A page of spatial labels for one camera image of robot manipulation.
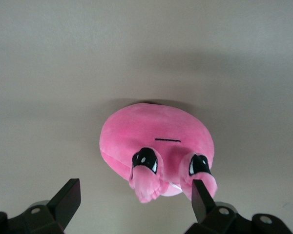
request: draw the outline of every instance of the pink octopus plush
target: pink octopus plush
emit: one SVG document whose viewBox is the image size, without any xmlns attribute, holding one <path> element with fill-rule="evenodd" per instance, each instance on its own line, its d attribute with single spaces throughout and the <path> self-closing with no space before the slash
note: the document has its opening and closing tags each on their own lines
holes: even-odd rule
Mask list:
<svg viewBox="0 0 293 234">
<path fill-rule="evenodd" d="M 112 114 L 100 136 L 105 162 L 129 182 L 142 203 L 184 192 L 201 179 L 214 197 L 214 146 L 207 128 L 180 109 L 139 103 Z"/>
</svg>

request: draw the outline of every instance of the plush toy head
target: plush toy head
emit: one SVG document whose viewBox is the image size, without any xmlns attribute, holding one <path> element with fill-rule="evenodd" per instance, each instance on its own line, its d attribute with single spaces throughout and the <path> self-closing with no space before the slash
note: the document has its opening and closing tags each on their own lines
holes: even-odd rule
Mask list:
<svg viewBox="0 0 293 234">
<path fill-rule="evenodd" d="M 102 128 L 100 150 L 143 203 L 181 192 L 191 199 L 194 179 L 201 179 L 211 196 L 216 193 L 212 138 L 198 119 L 180 109 L 140 103 L 117 111 Z"/>
</svg>

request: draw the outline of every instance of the plain gray background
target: plain gray background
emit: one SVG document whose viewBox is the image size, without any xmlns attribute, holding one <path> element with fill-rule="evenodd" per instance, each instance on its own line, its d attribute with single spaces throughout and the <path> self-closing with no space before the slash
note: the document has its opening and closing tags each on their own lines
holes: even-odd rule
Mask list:
<svg viewBox="0 0 293 234">
<path fill-rule="evenodd" d="M 181 234 L 184 195 L 140 204 L 102 160 L 113 112 L 149 100 L 199 118 L 215 200 L 293 231 L 293 1 L 0 0 L 0 210 L 16 216 L 70 178 L 67 234 Z"/>
</svg>

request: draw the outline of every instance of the black metal bracket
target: black metal bracket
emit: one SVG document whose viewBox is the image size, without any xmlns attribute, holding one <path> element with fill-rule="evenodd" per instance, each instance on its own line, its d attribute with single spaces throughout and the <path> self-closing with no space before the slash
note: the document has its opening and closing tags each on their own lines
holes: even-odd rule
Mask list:
<svg viewBox="0 0 293 234">
<path fill-rule="evenodd" d="M 0 234 L 63 234 L 80 203 L 80 181 L 70 179 L 47 205 L 30 207 L 11 219 L 0 212 Z"/>
<path fill-rule="evenodd" d="M 292 234 L 273 215 L 255 214 L 250 221 L 234 211 L 230 204 L 217 205 L 201 180 L 193 181 L 192 207 L 198 222 L 186 234 Z"/>
</svg>

